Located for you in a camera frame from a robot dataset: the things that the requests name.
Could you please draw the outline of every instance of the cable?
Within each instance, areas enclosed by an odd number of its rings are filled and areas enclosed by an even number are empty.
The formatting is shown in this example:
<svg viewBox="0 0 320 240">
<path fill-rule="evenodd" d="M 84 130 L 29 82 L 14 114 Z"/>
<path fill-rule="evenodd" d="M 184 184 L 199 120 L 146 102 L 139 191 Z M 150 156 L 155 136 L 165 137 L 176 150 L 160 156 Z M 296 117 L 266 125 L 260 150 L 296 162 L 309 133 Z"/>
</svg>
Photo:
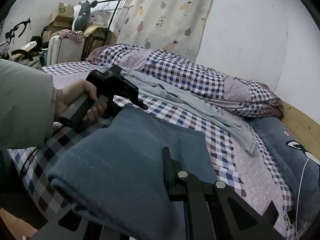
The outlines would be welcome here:
<svg viewBox="0 0 320 240">
<path fill-rule="evenodd" d="M 64 127 L 64 125 L 62 125 L 61 127 L 59 127 L 57 130 L 55 130 L 55 132 L 52 134 L 52 136 L 54 136 L 58 131 L 60 131 L 62 128 Z M 21 167 L 21 170 L 20 170 L 20 175 L 19 175 L 19 179 L 22 180 L 22 176 L 23 175 L 26 175 L 27 172 L 24 172 L 23 169 L 24 167 L 26 166 L 27 164 L 27 161 L 31 158 L 31 156 L 35 153 L 36 150 L 38 150 L 39 147 L 36 147 L 29 155 L 28 157 L 26 158 L 26 160 L 24 161 L 22 167 Z"/>
<path fill-rule="evenodd" d="M 298 192 L 297 211 L 296 211 L 296 236 L 297 236 L 297 240 L 299 240 L 298 230 L 297 230 L 297 224 L 298 224 L 297 217 L 298 217 L 298 207 L 299 207 L 300 189 L 301 189 L 301 182 L 302 182 L 302 177 L 303 177 L 303 173 L 304 173 L 304 168 L 306 167 L 308 160 L 310 160 L 310 158 L 307 159 L 306 163 L 305 163 L 304 166 L 303 166 L 303 170 L 302 170 L 302 174 L 301 174 L 301 179 L 300 179 L 300 185 L 299 185 L 299 192 Z"/>
</svg>

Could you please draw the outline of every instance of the blue blanket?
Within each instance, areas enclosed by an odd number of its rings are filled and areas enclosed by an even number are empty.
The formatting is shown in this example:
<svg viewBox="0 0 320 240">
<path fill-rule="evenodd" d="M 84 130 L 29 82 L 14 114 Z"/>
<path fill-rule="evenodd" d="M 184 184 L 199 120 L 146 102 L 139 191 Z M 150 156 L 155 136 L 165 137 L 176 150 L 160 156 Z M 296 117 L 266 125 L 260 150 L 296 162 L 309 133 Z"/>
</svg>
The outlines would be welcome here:
<svg viewBox="0 0 320 240">
<path fill-rule="evenodd" d="M 185 239 L 183 203 L 164 185 L 162 149 L 200 180 L 214 183 L 205 134 L 124 106 L 111 126 L 68 150 L 49 182 L 79 215 L 144 240 Z"/>
<path fill-rule="evenodd" d="M 310 153 L 295 141 L 295 138 L 288 133 L 289 129 L 274 117 L 252 118 L 247 119 L 247 122 L 275 159 L 292 191 L 297 208 L 302 170 L 308 157 L 311 156 Z M 298 231 L 312 223 L 320 211 L 319 171 L 320 166 L 310 159 L 306 164 L 301 183 L 296 224 Z"/>
</svg>

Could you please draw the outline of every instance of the pillow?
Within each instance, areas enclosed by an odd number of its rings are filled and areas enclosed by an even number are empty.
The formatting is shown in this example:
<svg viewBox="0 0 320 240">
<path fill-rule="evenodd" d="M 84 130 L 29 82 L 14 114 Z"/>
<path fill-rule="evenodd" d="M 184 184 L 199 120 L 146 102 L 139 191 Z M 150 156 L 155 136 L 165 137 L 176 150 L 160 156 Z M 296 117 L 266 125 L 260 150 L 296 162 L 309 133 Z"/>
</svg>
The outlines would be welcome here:
<svg viewBox="0 0 320 240">
<path fill-rule="evenodd" d="M 98 65 L 100 62 L 100 55 L 105 51 L 106 48 L 110 47 L 111 45 L 106 45 L 103 47 L 98 47 L 94 49 L 90 55 L 87 57 L 86 61 L 91 62 L 92 64 Z"/>
<path fill-rule="evenodd" d="M 320 162 L 295 140 L 279 119 L 250 118 L 247 122 L 263 140 L 292 191 L 296 209 L 298 206 L 296 227 L 302 233 L 320 211 Z M 304 166 L 298 205 L 299 185 Z"/>
</svg>

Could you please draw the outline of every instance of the screw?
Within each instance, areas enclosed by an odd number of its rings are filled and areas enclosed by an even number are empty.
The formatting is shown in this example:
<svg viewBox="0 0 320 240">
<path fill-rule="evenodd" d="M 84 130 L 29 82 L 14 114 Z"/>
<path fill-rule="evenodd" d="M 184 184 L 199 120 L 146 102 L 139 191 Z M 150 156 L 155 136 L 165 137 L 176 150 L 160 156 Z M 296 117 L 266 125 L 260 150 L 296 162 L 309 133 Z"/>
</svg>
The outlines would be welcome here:
<svg viewBox="0 0 320 240">
<path fill-rule="evenodd" d="M 216 182 L 216 186 L 217 186 L 217 188 L 224 188 L 226 186 L 226 184 L 223 181 L 218 180 Z"/>
<path fill-rule="evenodd" d="M 185 178 L 186 176 L 188 176 L 188 173 L 186 171 L 179 171 L 178 176 L 180 178 Z"/>
</svg>

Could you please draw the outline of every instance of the curtain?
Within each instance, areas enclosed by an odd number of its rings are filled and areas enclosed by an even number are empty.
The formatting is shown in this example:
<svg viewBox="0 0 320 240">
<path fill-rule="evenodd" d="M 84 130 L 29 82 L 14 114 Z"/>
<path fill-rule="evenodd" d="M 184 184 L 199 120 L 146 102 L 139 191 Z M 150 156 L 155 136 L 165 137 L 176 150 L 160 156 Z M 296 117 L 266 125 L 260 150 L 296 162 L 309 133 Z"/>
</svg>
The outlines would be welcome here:
<svg viewBox="0 0 320 240">
<path fill-rule="evenodd" d="M 213 0 L 126 0 L 117 43 L 165 49 L 195 61 Z"/>
</svg>

